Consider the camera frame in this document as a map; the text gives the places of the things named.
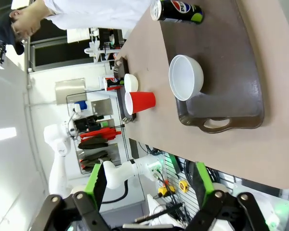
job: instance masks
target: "soda can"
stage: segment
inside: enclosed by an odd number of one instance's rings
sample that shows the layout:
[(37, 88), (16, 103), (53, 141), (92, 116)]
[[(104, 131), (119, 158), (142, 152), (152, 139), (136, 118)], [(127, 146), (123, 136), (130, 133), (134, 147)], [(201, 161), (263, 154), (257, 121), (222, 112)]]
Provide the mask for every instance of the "soda can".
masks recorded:
[(199, 6), (174, 0), (155, 0), (150, 8), (153, 20), (201, 24), (204, 13)]

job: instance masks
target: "small white bowl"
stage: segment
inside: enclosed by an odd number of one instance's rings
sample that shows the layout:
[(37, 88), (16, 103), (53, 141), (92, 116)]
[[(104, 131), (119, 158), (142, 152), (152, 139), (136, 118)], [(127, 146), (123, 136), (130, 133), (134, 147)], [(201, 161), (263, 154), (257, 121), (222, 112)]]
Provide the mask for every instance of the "small white bowl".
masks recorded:
[(138, 80), (136, 76), (133, 76), (131, 74), (125, 74), (124, 87), (126, 92), (138, 91)]
[(196, 96), (203, 85), (203, 71), (200, 64), (186, 55), (177, 55), (169, 66), (169, 82), (172, 93), (181, 101)]

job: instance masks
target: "person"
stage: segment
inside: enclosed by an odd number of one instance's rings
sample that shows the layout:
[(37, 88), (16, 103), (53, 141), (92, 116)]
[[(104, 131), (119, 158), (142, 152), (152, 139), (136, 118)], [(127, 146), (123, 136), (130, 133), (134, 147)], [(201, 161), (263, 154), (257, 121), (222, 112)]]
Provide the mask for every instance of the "person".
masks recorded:
[(22, 41), (40, 29), (44, 18), (63, 30), (133, 29), (150, 4), (151, 0), (36, 0), (0, 17), (0, 44), (13, 45), (22, 54)]

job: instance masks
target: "red plastic cup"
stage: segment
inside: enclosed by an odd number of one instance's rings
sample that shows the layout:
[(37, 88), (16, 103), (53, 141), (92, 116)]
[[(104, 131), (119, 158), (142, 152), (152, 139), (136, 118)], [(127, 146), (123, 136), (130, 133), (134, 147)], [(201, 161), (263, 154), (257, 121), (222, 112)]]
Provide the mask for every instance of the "red plastic cup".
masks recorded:
[(130, 115), (155, 107), (156, 104), (153, 92), (126, 92), (124, 98), (126, 110)]

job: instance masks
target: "light fixture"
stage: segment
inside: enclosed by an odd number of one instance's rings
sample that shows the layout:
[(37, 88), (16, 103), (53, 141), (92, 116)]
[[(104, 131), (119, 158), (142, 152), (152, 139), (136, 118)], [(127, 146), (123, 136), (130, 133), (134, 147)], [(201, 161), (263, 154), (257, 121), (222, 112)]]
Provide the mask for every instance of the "light fixture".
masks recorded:
[(1, 128), (0, 141), (16, 136), (16, 128)]

